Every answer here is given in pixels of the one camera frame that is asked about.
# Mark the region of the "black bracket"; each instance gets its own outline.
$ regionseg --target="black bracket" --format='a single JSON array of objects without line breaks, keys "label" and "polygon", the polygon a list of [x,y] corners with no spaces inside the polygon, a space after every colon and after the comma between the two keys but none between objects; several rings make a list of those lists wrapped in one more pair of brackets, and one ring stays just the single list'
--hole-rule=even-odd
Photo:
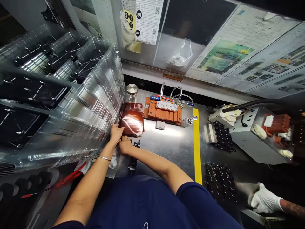
[{"label": "black bracket", "polygon": [[[138,142],[135,142],[133,144],[133,146],[140,148],[141,147],[141,142],[140,140]],[[129,161],[129,166],[128,166],[128,173],[133,174],[136,171],[136,166],[137,166],[137,159],[131,157],[130,161]]]}]

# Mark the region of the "person's arm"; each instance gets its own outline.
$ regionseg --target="person's arm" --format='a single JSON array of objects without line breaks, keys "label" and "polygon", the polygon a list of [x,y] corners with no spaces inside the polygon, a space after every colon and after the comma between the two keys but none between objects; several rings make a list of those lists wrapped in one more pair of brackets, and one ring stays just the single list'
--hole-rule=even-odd
[{"label": "person's arm", "polygon": [[[111,159],[115,146],[122,136],[124,127],[118,128],[114,124],[111,128],[111,137],[108,144],[104,147],[100,156]],[[81,179],[64,209],[57,218],[54,226],[66,221],[79,221],[84,226],[87,224],[96,198],[102,188],[110,161],[98,157],[92,167]]]},{"label": "person's arm", "polygon": [[305,208],[284,200],[270,192],[263,183],[259,184],[260,189],[253,195],[251,207],[257,213],[273,213],[283,211],[292,216],[305,219]]},{"label": "person's arm", "polygon": [[136,158],[162,177],[174,194],[177,193],[179,187],[184,183],[193,182],[182,169],[169,160],[152,152],[132,146],[130,139],[127,136],[122,137],[122,141],[119,145],[123,154]]},{"label": "person's arm", "polygon": [[119,145],[123,154],[138,159],[165,180],[200,228],[242,228],[202,185],[195,183],[178,166],[161,156],[132,146],[126,136],[122,137]]},{"label": "person's arm", "polygon": [[305,207],[281,199],[280,205],[284,212],[300,219],[305,219]]}]

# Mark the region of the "white glove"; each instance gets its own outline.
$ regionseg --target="white glove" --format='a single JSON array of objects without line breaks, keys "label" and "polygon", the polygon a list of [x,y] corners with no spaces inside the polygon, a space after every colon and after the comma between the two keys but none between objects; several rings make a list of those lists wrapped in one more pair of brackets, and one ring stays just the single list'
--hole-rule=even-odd
[{"label": "white glove", "polygon": [[280,206],[282,198],[276,196],[260,183],[260,189],[253,195],[251,207],[257,213],[273,213],[275,211],[283,211]]}]

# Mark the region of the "silver bracelet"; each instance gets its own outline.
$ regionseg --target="silver bracelet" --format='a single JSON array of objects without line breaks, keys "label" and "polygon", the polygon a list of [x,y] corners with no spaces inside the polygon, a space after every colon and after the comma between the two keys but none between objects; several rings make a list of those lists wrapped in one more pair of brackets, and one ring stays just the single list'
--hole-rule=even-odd
[{"label": "silver bracelet", "polygon": [[111,161],[111,159],[108,159],[108,158],[105,158],[105,157],[102,157],[102,156],[99,156],[100,158],[103,158],[103,159],[105,159],[105,160],[107,160],[107,161]]}]

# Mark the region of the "plastic bag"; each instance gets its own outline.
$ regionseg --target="plastic bag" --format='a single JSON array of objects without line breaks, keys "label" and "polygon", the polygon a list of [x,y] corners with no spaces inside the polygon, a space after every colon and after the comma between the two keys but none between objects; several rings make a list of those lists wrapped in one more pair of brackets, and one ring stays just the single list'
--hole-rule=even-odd
[{"label": "plastic bag", "polygon": [[186,67],[193,55],[191,40],[184,39],[181,47],[175,51],[168,63],[177,67]]},{"label": "plastic bag", "polygon": [[123,135],[139,137],[144,132],[144,111],[142,103],[123,103],[119,127],[125,127]]},{"label": "plastic bag", "polygon": [[141,43],[136,41],[136,31],[130,29],[129,23],[125,18],[124,12],[120,11],[121,27],[122,27],[122,45],[124,49],[141,53]]}]

